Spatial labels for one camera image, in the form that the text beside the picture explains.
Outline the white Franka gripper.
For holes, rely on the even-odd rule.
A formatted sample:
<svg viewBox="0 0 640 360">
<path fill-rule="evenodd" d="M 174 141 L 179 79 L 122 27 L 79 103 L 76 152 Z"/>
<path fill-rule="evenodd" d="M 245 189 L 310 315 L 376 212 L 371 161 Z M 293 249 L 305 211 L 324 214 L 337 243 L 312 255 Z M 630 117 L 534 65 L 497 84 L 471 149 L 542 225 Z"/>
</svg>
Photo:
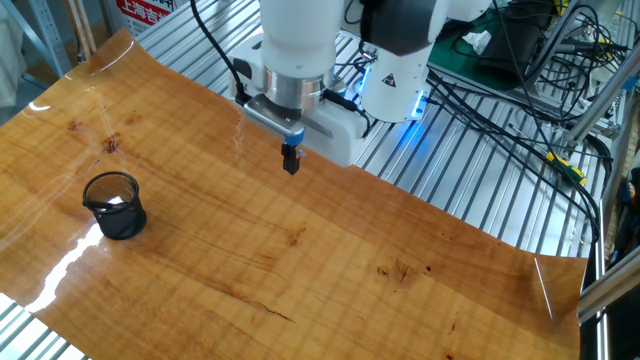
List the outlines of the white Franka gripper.
<svg viewBox="0 0 640 360">
<path fill-rule="evenodd" d="M 249 121 L 283 142 L 283 169 L 291 175 L 298 172 L 299 147 L 312 150 L 341 167 L 353 165 L 363 150 L 367 120 L 330 100 L 323 100 L 309 110 L 285 109 L 268 100 L 261 59 L 262 40 L 261 34 L 249 38 L 230 52 L 229 59 L 251 97 L 242 107 Z"/>
</svg>

